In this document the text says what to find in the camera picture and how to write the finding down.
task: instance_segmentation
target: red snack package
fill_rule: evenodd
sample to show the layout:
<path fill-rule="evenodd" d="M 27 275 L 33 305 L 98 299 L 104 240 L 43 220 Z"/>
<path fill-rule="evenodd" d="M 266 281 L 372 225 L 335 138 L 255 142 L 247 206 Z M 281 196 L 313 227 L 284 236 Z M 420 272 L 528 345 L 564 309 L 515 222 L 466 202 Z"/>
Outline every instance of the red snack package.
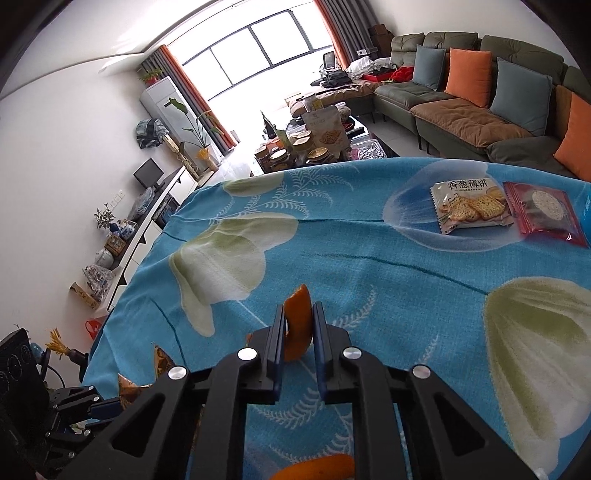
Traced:
<path fill-rule="evenodd" d="M 565 242 L 588 247 L 565 192 L 512 181 L 506 181 L 503 186 L 521 233 L 544 233 Z"/>

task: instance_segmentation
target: gray curtain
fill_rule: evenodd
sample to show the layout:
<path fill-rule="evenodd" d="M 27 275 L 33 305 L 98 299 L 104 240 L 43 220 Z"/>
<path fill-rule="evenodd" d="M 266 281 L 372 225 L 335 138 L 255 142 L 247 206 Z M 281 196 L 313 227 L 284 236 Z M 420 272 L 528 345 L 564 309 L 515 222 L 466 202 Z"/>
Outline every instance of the gray curtain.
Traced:
<path fill-rule="evenodd" d="M 368 28 L 376 25 L 378 20 L 366 0 L 319 0 L 319 3 L 330 15 L 349 61 L 359 58 L 358 50 L 374 46 Z"/>

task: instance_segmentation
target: gold wrapper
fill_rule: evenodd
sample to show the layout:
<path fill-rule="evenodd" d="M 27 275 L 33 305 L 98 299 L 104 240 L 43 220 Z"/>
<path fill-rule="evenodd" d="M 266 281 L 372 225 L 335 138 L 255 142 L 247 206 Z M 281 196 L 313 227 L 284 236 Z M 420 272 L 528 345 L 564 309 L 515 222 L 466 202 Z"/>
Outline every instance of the gold wrapper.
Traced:
<path fill-rule="evenodd" d="M 128 378 L 125 378 L 123 375 L 118 375 L 119 381 L 119 402 L 121 403 L 121 408 L 124 410 L 129 407 L 138 397 L 139 395 L 150 388 L 152 385 L 142 385 L 138 386 L 133 383 Z"/>
<path fill-rule="evenodd" d="M 175 366 L 173 359 L 158 345 L 154 345 L 154 371 L 156 379 Z"/>

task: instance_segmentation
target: plastic bag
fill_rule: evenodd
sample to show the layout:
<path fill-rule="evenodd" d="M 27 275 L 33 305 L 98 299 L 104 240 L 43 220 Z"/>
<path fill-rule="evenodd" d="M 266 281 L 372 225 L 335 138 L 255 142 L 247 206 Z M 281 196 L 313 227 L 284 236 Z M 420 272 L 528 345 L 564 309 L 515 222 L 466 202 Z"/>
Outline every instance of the plastic bag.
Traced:
<path fill-rule="evenodd" d="M 347 138 L 345 127 L 340 122 L 339 110 L 334 105 L 306 112 L 302 118 L 308 130 L 312 132 L 317 147 L 326 147 L 330 153 L 338 157 L 340 152 L 351 146 L 351 140 Z"/>
<path fill-rule="evenodd" d="M 431 187 L 439 228 L 511 225 L 513 217 L 502 188 L 493 179 L 452 180 Z"/>
<path fill-rule="evenodd" d="M 102 302 L 111 288 L 115 274 L 111 270 L 93 264 L 84 268 L 84 275 L 90 287 L 90 296 Z"/>
<path fill-rule="evenodd" d="M 127 218 L 132 222 L 139 219 L 139 217 L 146 213 L 152 200 L 154 200 L 154 187 L 147 188 L 142 195 L 135 199 Z"/>
<path fill-rule="evenodd" d="M 168 130 L 159 118 L 142 120 L 135 127 L 135 138 L 140 148 L 152 148 L 162 144 L 162 137 L 168 135 Z"/>
<path fill-rule="evenodd" d="M 360 79 L 365 73 L 369 73 L 374 69 L 374 61 L 369 57 L 361 57 L 359 60 L 351 62 L 345 71 L 351 80 Z"/>
<path fill-rule="evenodd" d="M 506 181 L 503 185 L 522 234 L 543 233 L 581 247 L 588 247 L 579 220 L 565 192 L 511 181 Z"/>

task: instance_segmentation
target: jar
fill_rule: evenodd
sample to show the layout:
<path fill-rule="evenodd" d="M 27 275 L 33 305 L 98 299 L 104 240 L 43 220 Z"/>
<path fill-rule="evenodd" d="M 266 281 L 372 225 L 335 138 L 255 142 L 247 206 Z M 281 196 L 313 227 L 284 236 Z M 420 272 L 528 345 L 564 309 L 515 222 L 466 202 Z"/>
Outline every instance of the jar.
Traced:
<path fill-rule="evenodd" d="M 269 155 L 269 149 L 266 145 L 263 145 L 255 150 L 255 158 L 257 160 L 262 160 L 266 156 Z"/>
<path fill-rule="evenodd" d="M 327 163 L 329 157 L 330 153 L 328 148 L 315 148 L 308 153 L 308 162 L 306 162 L 306 165 L 323 165 Z"/>
<path fill-rule="evenodd" d="M 293 166 L 293 162 L 290 160 L 290 155 L 287 152 L 287 150 L 277 150 L 275 153 L 271 155 L 271 170 L 288 170 Z"/>
<path fill-rule="evenodd" d="M 312 132 L 310 130 L 304 130 L 303 132 L 300 132 L 297 134 L 297 138 L 306 138 L 306 137 L 310 137 L 312 138 Z"/>
<path fill-rule="evenodd" d="M 310 150 L 313 150 L 314 144 L 310 137 L 304 137 L 295 140 L 293 147 L 296 152 L 309 152 Z"/>
<path fill-rule="evenodd" d="M 95 265 L 110 270 L 113 266 L 113 263 L 115 263 L 115 258 L 113 257 L 113 254 L 106 248 L 102 248 L 96 253 Z"/>
<path fill-rule="evenodd" d="M 324 108 L 322 105 L 322 100 L 320 100 L 315 93 L 309 93 L 308 95 L 304 95 L 304 108 L 306 112 L 312 112 L 314 110 L 321 110 Z"/>
<path fill-rule="evenodd" d="M 279 137 L 275 137 L 267 142 L 267 147 L 269 150 L 273 150 L 274 148 L 283 148 L 283 143 L 281 140 L 279 140 Z"/>

